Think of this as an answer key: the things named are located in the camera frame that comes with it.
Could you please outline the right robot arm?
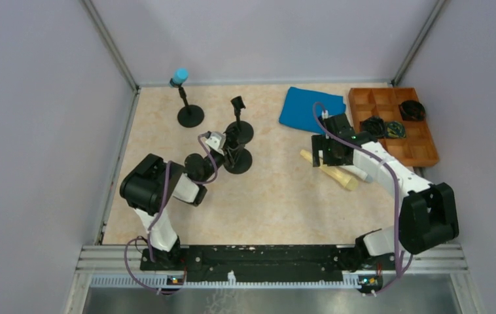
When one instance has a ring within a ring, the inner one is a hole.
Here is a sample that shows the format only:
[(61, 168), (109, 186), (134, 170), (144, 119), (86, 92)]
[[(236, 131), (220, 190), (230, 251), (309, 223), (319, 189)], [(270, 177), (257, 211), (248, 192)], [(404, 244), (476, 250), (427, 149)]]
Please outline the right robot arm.
[(399, 251), (420, 254), (459, 235), (450, 185), (434, 184), (410, 171), (376, 137), (367, 131), (357, 133), (345, 114), (324, 111), (314, 119), (323, 131), (311, 140), (314, 166), (355, 166), (395, 200), (393, 225), (356, 239), (362, 258)]

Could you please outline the yellow toy microphone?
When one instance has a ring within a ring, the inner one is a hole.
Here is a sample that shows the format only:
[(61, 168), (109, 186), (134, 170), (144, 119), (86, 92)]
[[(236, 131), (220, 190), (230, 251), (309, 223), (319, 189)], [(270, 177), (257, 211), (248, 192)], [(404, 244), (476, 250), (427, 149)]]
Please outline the yellow toy microphone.
[[(313, 156), (312, 156), (311, 152), (302, 149), (300, 151), (300, 155), (306, 161), (308, 161), (311, 166), (313, 166)], [(357, 181), (356, 178), (354, 178), (354, 176), (352, 176), (348, 173), (345, 173), (336, 167), (329, 167), (329, 166), (320, 165), (318, 167), (318, 169), (320, 169), (322, 172), (326, 173), (329, 177), (331, 177), (332, 179), (337, 181), (346, 190), (354, 191), (359, 186), (359, 182)]]

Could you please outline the blue toy microphone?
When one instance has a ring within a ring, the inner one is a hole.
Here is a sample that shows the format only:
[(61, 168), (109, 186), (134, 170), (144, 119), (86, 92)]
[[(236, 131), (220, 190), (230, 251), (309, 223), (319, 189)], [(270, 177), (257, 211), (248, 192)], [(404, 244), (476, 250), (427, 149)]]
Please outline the blue toy microphone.
[(185, 68), (177, 69), (169, 80), (169, 85), (172, 88), (180, 88), (188, 79), (189, 72)]

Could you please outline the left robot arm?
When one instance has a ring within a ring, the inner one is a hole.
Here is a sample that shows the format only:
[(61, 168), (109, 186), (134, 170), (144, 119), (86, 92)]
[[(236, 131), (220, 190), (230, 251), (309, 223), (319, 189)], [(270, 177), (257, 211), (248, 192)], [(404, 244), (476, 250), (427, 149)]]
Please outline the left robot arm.
[(242, 147), (226, 147), (221, 152), (211, 148), (206, 156), (189, 154), (183, 164), (148, 154), (125, 176), (120, 197), (140, 218), (152, 254), (170, 253), (179, 242), (166, 209), (170, 199), (198, 206), (207, 193), (205, 186), (220, 168), (231, 171), (237, 166), (243, 151)]

